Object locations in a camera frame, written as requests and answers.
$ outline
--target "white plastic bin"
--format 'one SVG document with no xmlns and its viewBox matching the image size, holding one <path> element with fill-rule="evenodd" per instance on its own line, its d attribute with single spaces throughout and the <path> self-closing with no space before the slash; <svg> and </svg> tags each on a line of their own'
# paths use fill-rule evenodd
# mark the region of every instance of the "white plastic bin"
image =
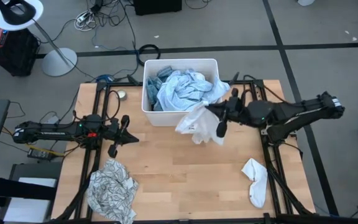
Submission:
<svg viewBox="0 0 358 224">
<path fill-rule="evenodd" d="M 147 77 L 156 76 L 157 72 L 167 66 L 174 70 L 186 70 L 189 68 L 200 72 L 211 83 L 214 77 L 219 78 L 218 63 L 215 59 L 163 59 L 148 60 L 144 65 L 142 110 L 153 126 L 176 126 L 189 111 L 151 111 L 151 105 L 147 98 L 145 88 Z"/>
</svg>

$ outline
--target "cloth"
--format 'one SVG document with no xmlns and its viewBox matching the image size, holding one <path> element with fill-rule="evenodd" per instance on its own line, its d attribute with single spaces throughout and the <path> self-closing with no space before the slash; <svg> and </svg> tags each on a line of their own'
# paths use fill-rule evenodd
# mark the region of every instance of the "cloth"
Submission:
<svg viewBox="0 0 358 224">
<path fill-rule="evenodd" d="M 157 98 L 164 111 L 191 111 L 202 101 L 208 104 L 217 102 L 229 90 L 229 84 L 218 77 L 212 84 L 194 70 L 176 70 L 161 85 Z"/>
<path fill-rule="evenodd" d="M 88 205 L 110 220 L 131 224 L 136 216 L 131 205 L 138 186 L 121 163 L 108 159 L 103 169 L 91 174 Z"/>
<path fill-rule="evenodd" d="M 167 80 L 172 72 L 172 67 L 168 66 L 158 71 L 156 77 L 147 77 L 146 79 L 147 98 L 149 99 L 149 103 L 154 106 L 154 111 L 162 111 L 157 99 L 157 93 L 161 88 L 161 84 Z"/>
<path fill-rule="evenodd" d="M 249 159 L 241 170 L 254 183 L 249 188 L 249 198 L 251 203 L 262 208 L 266 199 L 267 170 L 255 159 Z"/>
<path fill-rule="evenodd" d="M 206 101 L 198 104 L 192 112 L 180 120 L 175 131 L 181 134 L 193 134 L 192 140 L 196 144 L 208 142 L 212 138 L 214 142 L 222 146 L 224 138 L 216 135 L 219 118 L 205 108 L 207 105 Z"/>
</svg>

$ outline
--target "patterned cloth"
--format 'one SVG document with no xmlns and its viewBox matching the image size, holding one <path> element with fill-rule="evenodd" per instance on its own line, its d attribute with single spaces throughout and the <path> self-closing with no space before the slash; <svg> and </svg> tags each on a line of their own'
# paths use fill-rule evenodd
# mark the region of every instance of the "patterned cloth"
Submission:
<svg viewBox="0 0 358 224">
<path fill-rule="evenodd" d="M 91 175 L 88 205 L 110 220 L 131 224 L 136 216 L 131 205 L 138 186 L 121 163 L 108 159 L 103 169 Z"/>
</svg>

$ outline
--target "lamp base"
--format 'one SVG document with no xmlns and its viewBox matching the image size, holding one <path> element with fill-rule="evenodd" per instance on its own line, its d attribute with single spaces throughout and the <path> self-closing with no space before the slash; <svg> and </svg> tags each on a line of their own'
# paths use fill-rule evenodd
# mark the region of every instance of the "lamp base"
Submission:
<svg viewBox="0 0 358 224">
<path fill-rule="evenodd" d="M 72 49 L 59 48 L 67 63 L 57 54 L 56 50 L 49 52 L 42 61 L 42 71 L 51 76 L 59 77 L 67 74 L 77 64 L 77 54 Z"/>
</svg>

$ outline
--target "wooden table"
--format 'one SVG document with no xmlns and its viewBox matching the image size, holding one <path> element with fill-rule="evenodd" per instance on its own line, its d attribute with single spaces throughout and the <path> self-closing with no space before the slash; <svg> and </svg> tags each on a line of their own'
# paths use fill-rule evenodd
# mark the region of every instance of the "wooden table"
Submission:
<svg viewBox="0 0 358 224">
<path fill-rule="evenodd" d="M 278 80 L 265 80 L 265 85 L 283 97 Z M 81 84 L 76 102 L 79 117 L 92 113 L 96 84 Z M 274 217 L 272 195 L 267 184 L 263 209 L 255 208 L 249 200 L 251 181 L 241 172 L 244 164 L 254 158 L 265 164 L 259 131 L 236 123 L 228 123 L 224 146 L 214 142 L 196 145 L 191 135 L 178 134 L 175 127 L 154 127 L 143 114 L 141 87 L 117 87 L 127 92 L 121 102 L 117 118 L 128 114 L 131 123 L 128 130 L 140 139 L 139 143 L 118 148 L 117 160 L 127 167 L 130 175 L 139 183 L 132 208 L 135 220 L 177 220 L 211 218 L 259 218 L 268 212 Z M 101 94 L 100 110 L 103 104 Z M 267 91 L 270 101 L 279 102 Z M 114 114 L 116 97 L 109 98 L 108 114 Z M 287 142 L 296 146 L 295 138 Z M 103 141 L 100 168 L 109 158 L 107 150 L 111 141 Z M 75 147 L 70 142 L 67 148 Z M 313 201 L 303 170 L 299 152 L 286 145 L 280 153 L 289 188 L 298 200 L 311 212 Z M 77 149 L 64 160 L 59 179 L 52 218 L 59 216 L 78 190 L 85 150 Z M 93 164 L 93 155 L 89 169 Z M 285 211 L 281 188 L 277 186 L 282 211 Z M 86 215 L 86 197 L 81 216 Z M 93 221 L 106 221 L 93 212 Z"/>
</svg>

